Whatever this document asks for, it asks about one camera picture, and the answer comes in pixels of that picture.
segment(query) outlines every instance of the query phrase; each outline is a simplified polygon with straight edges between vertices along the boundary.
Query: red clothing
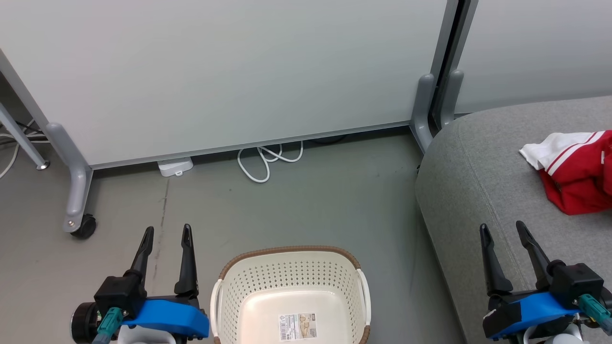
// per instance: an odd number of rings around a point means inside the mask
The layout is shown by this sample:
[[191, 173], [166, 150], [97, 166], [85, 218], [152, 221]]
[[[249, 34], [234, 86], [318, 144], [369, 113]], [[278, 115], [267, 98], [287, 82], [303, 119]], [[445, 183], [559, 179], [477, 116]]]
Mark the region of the red clothing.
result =
[[540, 172], [548, 199], [568, 215], [612, 208], [612, 130], [552, 133], [520, 153]]

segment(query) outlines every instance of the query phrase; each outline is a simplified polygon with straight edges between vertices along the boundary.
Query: robotic arm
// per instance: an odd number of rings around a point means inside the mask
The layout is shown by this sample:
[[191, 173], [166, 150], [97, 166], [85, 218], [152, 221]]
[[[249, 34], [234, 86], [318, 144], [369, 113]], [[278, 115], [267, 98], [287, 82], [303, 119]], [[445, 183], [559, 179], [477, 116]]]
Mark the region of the robotic arm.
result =
[[206, 338], [209, 320], [198, 302], [198, 276], [191, 226], [185, 224], [179, 281], [175, 295], [147, 297], [144, 279], [153, 249], [153, 227], [144, 232], [132, 267], [122, 277], [107, 277], [95, 302], [81, 304], [72, 315], [70, 330], [77, 344], [184, 344]]
[[545, 344], [582, 343], [580, 326], [600, 327], [612, 335], [612, 293], [586, 264], [567, 266], [550, 261], [525, 224], [518, 235], [529, 252], [537, 282], [535, 290], [512, 293], [494, 251], [486, 224], [480, 226], [489, 313], [482, 321], [487, 338], [527, 344], [531, 338], [550, 337]]

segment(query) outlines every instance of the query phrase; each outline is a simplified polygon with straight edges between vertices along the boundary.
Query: white panel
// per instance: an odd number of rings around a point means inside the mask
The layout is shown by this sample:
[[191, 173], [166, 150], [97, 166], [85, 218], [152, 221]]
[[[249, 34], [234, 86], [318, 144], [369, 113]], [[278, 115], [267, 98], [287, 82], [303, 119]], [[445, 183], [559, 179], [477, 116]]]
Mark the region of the white panel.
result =
[[0, 47], [90, 165], [410, 119], [446, 0], [2, 0]]
[[612, 2], [481, 0], [456, 113], [612, 94]]

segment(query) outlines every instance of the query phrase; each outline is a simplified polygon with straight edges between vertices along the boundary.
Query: gray floor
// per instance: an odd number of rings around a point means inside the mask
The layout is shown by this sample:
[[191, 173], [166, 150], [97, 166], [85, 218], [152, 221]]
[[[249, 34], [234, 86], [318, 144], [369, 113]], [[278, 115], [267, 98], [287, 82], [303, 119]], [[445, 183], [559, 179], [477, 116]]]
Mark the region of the gray floor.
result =
[[[196, 159], [179, 178], [162, 177], [155, 165], [97, 171], [88, 211], [98, 229], [87, 241], [61, 230], [66, 167], [46, 148], [51, 166], [37, 171], [20, 152], [0, 179], [0, 342], [72, 342], [72, 311], [92, 301], [107, 275], [129, 267], [149, 225], [156, 241], [146, 288], [170, 294], [185, 223], [194, 230], [206, 308], [218, 273], [240, 253], [336, 245], [357, 257], [368, 278], [369, 343], [463, 342], [414, 199], [416, 143], [408, 134], [368, 137], [312, 146], [297, 163], [273, 163], [262, 185], [242, 174], [234, 153]], [[0, 168], [11, 153], [0, 149]], [[244, 160], [262, 176], [259, 157]]]

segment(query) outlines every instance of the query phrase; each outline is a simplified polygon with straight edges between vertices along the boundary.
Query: laundry basket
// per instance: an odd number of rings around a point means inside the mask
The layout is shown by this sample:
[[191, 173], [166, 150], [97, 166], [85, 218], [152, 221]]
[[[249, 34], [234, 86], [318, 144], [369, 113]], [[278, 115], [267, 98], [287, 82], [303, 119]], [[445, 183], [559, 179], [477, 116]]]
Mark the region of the laundry basket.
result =
[[330, 246], [244, 253], [212, 290], [215, 344], [365, 344], [370, 291], [352, 254]]

